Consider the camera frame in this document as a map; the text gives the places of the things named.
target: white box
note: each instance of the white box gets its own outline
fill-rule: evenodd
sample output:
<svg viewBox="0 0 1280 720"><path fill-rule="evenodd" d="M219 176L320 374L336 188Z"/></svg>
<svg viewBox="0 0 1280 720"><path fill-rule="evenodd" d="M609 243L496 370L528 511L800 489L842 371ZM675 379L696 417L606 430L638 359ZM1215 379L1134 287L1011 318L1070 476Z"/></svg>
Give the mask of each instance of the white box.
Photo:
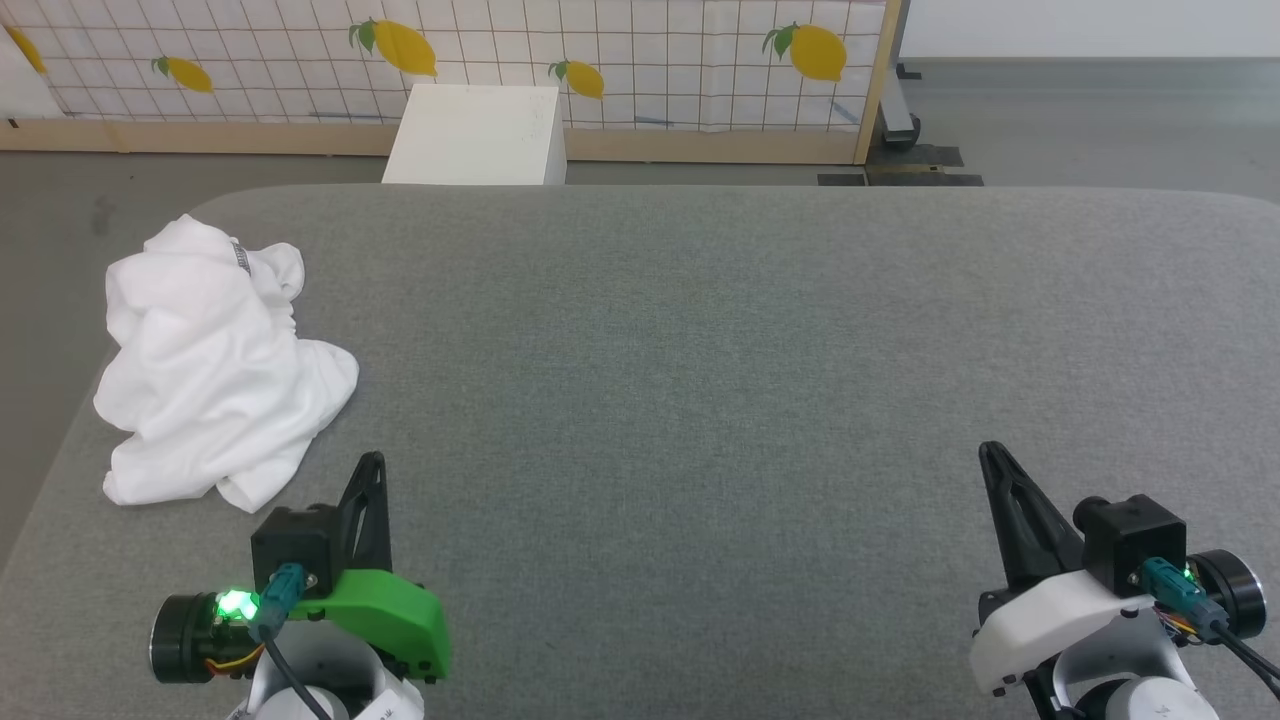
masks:
<svg viewBox="0 0 1280 720"><path fill-rule="evenodd" d="M564 184L556 87L415 85L384 183Z"/></svg>

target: wooden frame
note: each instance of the wooden frame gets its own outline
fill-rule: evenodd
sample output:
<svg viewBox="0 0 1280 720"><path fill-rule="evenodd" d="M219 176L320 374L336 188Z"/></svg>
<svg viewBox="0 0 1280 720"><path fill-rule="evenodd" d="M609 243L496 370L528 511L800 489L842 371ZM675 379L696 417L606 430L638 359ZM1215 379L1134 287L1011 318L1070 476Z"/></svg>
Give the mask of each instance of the wooden frame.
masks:
<svg viewBox="0 0 1280 720"><path fill-rule="evenodd" d="M861 165L876 135L884 73L891 72L890 55L900 8L900 0L884 3L865 117L858 133L566 129L568 159ZM0 124L0 150L385 156L390 154L397 129L398 126L366 124L17 119Z"/></svg>

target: crumpled white towel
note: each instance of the crumpled white towel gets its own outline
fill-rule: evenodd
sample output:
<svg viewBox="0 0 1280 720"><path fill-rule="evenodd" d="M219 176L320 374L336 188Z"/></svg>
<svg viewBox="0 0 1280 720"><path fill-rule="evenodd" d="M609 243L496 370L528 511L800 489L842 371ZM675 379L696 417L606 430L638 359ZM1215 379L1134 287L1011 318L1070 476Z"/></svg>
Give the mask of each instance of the crumpled white towel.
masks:
<svg viewBox="0 0 1280 720"><path fill-rule="evenodd" d="M216 486L255 512L289 482L360 374L346 350L294 334L302 278L292 245L246 252L189 215L108 268L106 329L120 352L93 407L134 433L111 452L111 501Z"/></svg>

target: yellow lemon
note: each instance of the yellow lemon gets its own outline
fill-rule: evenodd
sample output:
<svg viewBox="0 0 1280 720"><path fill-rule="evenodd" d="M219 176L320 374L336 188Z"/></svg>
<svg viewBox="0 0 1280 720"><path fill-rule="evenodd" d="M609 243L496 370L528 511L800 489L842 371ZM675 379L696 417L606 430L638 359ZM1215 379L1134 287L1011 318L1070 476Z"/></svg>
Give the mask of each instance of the yellow lemon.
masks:
<svg viewBox="0 0 1280 720"><path fill-rule="evenodd" d="M367 22L353 24L347 29L347 41L352 47L357 40L370 55L374 54L376 42L378 51L398 70L411 76L435 76L435 50L411 27L369 18Z"/></svg>
<svg viewBox="0 0 1280 720"><path fill-rule="evenodd" d="M209 73L200 65L182 58L156 58L151 60L151 72L160 70L164 76L173 76L178 85L196 92L212 92L214 81L209 79Z"/></svg>
<svg viewBox="0 0 1280 720"><path fill-rule="evenodd" d="M840 81L840 73L845 69L849 54L845 44L836 33L818 26L797 26L791 23L786 27L771 29L764 36L765 50L773 41L773 51L782 58L782 54L791 49L791 67L806 78Z"/></svg>
<svg viewBox="0 0 1280 720"><path fill-rule="evenodd" d="M27 40L27 36L15 27L6 27L5 29L9 31L9 37L13 38L18 50L22 50L22 54L27 56L27 61L31 63L31 67L36 68L37 73L44 73L45 63L40 59L40 51L36 50L36 46L32 45L29 40Z"/></svg>
<svg viewBox="0 0 1280 720"><path fill-rule="evenodd" d="M561 60L547 67L547 74L556 73L556 77L564 79L568 77L568 86L582 97L604 97L604 78L600 72L577 60Z"/></svg>

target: green plastic part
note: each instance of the green plastic part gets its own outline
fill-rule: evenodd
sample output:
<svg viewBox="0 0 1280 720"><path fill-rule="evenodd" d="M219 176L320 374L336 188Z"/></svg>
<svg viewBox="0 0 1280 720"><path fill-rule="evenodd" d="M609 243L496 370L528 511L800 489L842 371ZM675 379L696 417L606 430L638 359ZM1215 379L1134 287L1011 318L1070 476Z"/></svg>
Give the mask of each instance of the green plastic part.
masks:
<svg viewBox="0 0 1280 720"><path fill-rule="evenodd" d="M406 664L410 678L449 675L449 630L440 601L403 578L385 570L344 570L329 597L298 602L289 619L306 620L319 611Z"/></svg>

